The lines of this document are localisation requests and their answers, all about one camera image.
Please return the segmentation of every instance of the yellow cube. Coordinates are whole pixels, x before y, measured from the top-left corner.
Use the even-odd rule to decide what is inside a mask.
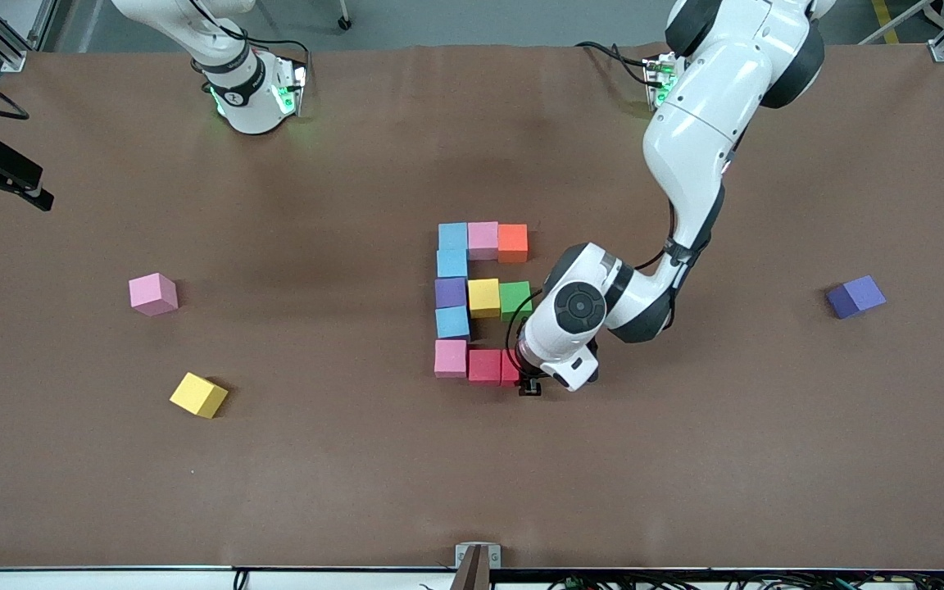
[[[218,385],[197,376],[197,374],[185,374],[181,379],[180,385],[170,396],[170,401],[191,411],[194,415],[201,415],[202,418],[213,418],[217,414],[217,408],[228,392]]]
[[[502,317],[501,283],[497,279],[469,280],[469,315],[472,319]]]

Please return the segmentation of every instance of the gray floor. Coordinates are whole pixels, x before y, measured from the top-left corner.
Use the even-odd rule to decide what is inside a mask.
[[[355,26],[341,31],[334,0],[260,0],[234,20],[262,38],[299,39],[313,52],[411,45],[573,45],[592,40],[637,45],[664,38],[673,0],[349,0]],[[913,0],[887,0],[891,16]],[[74,0],[61,15],[57,52],[178,52],[158,31],[132,22],[111,0]],[[879,26],[870,0],[838,0],[821,21],[829,44],[856,43]],[[920,43],[936,27],[914,16],[900,42]]]

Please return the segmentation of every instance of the block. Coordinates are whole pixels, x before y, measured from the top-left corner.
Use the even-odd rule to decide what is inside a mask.
[[[194,415],[213,418],[226,395],[228,392],[220,385],[214,385],[197,374],[188,373],[181,379],[180,385],[177,385],[170,401]]]
[[[465,340],[435,341],[435,376],[463,379],[468,374],[469,344]]]
[[[461,338],[468,340],[469,309],[465,306],[444,307],[435,310],[435,337],[439,340]]]
[[[435,252],[435,276],[440,279],[469,275],[469,259],[466,250],[437,250]]]
[[[497,226],[497,261],[505,265],[518,265],[527,261],[529,242],[526,224],[500,224]]]
[[[177,285],[160,273],[130,280],[130,306],[146,316],[176,310]]]
[[[528,281],[522,281],[522,283],[502,283],[499,287],[501,291],[501,321],[510,321],[512,316],[516,314],[516,307],[520,306],[520,303],[525,302],[529,296],[531,296],[531,284]],[[530,317],[531,312],[534,311],[534,302],[527,302],[527,305],[522,307],[520,314],[516,316],[515,320],[520,321],[524,317]]]
[[[469,280],[469,314],[472,319],[499,317],[502,314],[502,295],[497,279]]]
[[[497,221],[469,224],[469,261],[497,259]]]
[[[520,384],[520,370],[516,369],[516,365],[512,365],[508,352],[501,351],[501,358],[501,385],[503,388],[514,388]]]
[[[887,302],[883,293],[880,292],[880,287],[877,287],[876,281],[873,281],[870,275],[839,285],[825,294],[825,297],[829,305],[833,306],[836,317],[840,319],[858,315]]]
[[[502,384],[502,351],[469,351],[469,384]]]
[[[439,224],[439,250],[469,249],[468,224]]]
[[[465,290],[465,280],[461,277],[454,279],[435,280],[435,309],[443,307],[460,307],[467,305],[468,291]]]

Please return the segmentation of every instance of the blue cube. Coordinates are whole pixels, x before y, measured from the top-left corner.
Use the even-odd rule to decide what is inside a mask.
[[[873,277],[869,275],[839,285],[825,294],[825,297],[829,305],[833,306],[836,317],[840,319],[858,315],[887,302],[883,293],[880,292],[880,287],[877,287],[876,281],[873,281]]]
[[[435,310],[435,337],[439,340],[461,338],[468,340],[468,306],[443,307]]]
[[[439,224],[439,250],[468,250],[468,224]]]
[[[468,277],[469,257],[466,250],[438,250],[435,252],[435,276],[439,279]]]

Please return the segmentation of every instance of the yellow stripe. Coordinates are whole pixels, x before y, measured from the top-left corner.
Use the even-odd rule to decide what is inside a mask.
[[[873,0],[873,11],[876,11],[876,20],[880,21],[880,26],[891,22],[891,11],[887,9],[887,3],[883,0]],[[898,43],[898,34],[894,29],[883,34],[883,42],[889,44]]]

